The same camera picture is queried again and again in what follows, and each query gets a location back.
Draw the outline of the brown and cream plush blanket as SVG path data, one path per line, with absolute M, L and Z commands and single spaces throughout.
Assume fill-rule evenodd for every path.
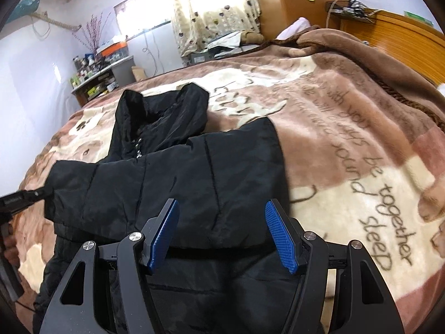
M 284 211 L 331 243 L 359 240 L 404 332 L 414 333 L 444 292 L 444 97 L 410 67 L 348 33 L 310 28 L 93 100 L 53 136 L 22 187 L 46 186 L 58 161 L 104 159 L 126 90 L 152 97 L 188 84 L 208 92 L 208 133 L 259 118 L 273 123 L 289 188 Z M 45 200 L 12 223 L 25 286 L 15 308 L 30 333 L 56 244 Z

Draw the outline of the pink dried flower branches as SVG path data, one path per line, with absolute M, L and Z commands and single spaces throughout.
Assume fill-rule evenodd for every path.
M 100 15 L 91 15 L 90 20 L 84 26 L 81 26 L 77 32 L 72 33 L 77 41 L 79 41 L 88 52 L 96 54 L 100 46 L 100 40 L 106 24 L 109 21 L 111 14 L 108 13 L 105 17 L 103 13 Z

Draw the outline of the pile of papers and bags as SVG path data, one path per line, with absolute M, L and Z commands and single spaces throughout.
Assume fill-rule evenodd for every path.
M 244 53 L 257 48 L 265 42 L 261 33 L 237 31 L 214 38 L 200 51 L 190 53 L 188 64 L 195 65 L 210 60 L 218 60 Z

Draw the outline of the cream patterned window curtain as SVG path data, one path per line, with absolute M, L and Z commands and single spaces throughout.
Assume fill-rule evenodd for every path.
M 167 0 L 179 55 L 203 51 L 213 39 L 237 31 L 259 32 L 258 0 Z

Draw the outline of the black hooded puffer jacket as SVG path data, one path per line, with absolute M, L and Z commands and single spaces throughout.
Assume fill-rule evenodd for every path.
M 298 281 L 281 266 L 265 220 L 272 198 L 290 206 L 278 134 L 268 118 L 208 133 L 208 100 L 194 84 L 152 97 L 126 90 L 106 157 L 53 165 L 44 216 L 56 244 L 34 303 L 35 333 L 81 245 L 122 240 L 170 198 L 179 222 L 166 260 L 145 279 L 164 330 L 282 330 Z

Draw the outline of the orange lidded clear storage box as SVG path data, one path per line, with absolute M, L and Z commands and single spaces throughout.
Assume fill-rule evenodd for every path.
M 97 51 L 100 57 L 103 57 L 106 61 L 115 62 L 123 59 L 129 55 L 126 41 L 116 42 L 106 48 L 100 48 Z

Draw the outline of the pink pillow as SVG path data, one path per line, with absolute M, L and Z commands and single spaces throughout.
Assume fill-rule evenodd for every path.
M 305 17 L 300 17 L 298 20 L 296 20 L 294 23 L 289 25 L 286 29 L 284 29 L 282 32 L 278 34 L 276 37 L 277 40 L 286 40 L 293 35 L 296 35 L 297 33 L 302 32 L 303 30 L 306 30 L 311 26 L 310 22 Z

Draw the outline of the wooden headboard with clutter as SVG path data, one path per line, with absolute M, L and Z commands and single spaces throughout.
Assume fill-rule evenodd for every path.
M 358 0 L 325 3 L 329 18 L 339 18 L 339 29 L 399 60 L 433 85 L 444 83 L 444 34 L 427 23 Z

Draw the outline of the cluttered wooden shelf desk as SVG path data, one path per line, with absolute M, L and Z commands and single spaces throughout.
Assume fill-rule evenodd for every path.
M 74 87 L 71 94 L 76 98 L 80 107 L 83 107 L 102 93 L 109 92 L 109 85 L 117 88 L 133 84 L 136 81 L 132 72 L 134 65 L 133 56 L 122 58 Z

